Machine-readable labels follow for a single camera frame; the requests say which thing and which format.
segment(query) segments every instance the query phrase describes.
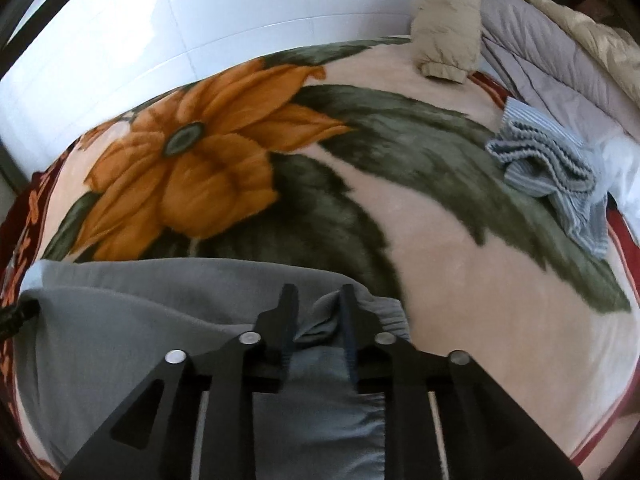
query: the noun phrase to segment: floral blanket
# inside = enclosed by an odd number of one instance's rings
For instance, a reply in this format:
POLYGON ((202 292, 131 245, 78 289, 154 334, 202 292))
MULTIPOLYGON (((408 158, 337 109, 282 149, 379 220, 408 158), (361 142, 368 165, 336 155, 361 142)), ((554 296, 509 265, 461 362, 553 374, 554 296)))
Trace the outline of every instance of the floral blanket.
MULTIPOLYGON (((39 258, 339 272, 401 299, 419 349, 471 352, 575 456, 632 380, 635 288, 615 244, 595 260, 548 204, 503 183, 484 144, 506 91, 480 73, 427 80, 407 43, 250 60, 86 133, 32 192, 3 304, 39 258)), ((2 357, 33 451, 10 344, 2 357)))

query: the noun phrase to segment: metal screw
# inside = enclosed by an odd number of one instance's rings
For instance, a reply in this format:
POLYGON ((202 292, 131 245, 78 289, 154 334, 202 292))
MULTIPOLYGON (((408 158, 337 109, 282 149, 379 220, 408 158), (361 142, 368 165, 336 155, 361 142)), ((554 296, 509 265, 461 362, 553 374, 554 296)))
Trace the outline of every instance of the metal screw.
POLYGON ((471 356, 462 350, 454 350, 449 354, 449 360, 459 366, 468 365, 471 362, 471 356))
POLYGON ((396 336, 389 332, 380 332, 376 334, 376 343, 379 345, 392 345, 396 342, 396 336))
POLYGON ((183 362, 187 358, 187 354, 185 354, 182 350, 171 350, 167 352, 164 356, 164 360, 169 364, 177 365, 183 362))
POLYGON ((245 332, 239 339, 243 345, 255 345, 256 343, 259 343, 262 338, 257 332, 245 332))

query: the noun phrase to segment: white tiled wall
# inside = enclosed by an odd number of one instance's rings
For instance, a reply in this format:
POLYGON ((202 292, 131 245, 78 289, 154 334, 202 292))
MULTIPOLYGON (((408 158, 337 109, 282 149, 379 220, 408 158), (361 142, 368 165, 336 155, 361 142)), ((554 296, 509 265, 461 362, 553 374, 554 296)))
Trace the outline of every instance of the white tiled wall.
POLYGON ((0 139, 30 174, 97 123, 249 58, 407 34, 410 3, 71 0, 0 81, 0 139))

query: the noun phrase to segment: flower center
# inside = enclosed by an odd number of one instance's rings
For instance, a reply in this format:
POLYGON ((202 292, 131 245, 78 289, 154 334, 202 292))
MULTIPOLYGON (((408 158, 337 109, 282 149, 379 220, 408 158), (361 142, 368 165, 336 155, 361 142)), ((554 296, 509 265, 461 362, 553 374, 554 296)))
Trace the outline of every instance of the flower center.
POLYGON ((175 131, 164 144, 164 156, 174 156, 186 152, 204 135, 204 123, 190 123, 175 131))

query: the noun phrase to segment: striped cloth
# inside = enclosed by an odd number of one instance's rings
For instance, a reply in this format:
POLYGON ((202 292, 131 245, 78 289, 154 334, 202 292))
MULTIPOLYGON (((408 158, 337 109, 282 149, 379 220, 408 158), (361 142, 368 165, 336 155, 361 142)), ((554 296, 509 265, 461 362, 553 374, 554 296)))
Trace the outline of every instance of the striped cloth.
POLYGON ((506 165, 504 181, 533 197, 549 198, 571 240, 604 258, 607 186, 602 156, 568 128, 513 98, 487 151, 506 165))

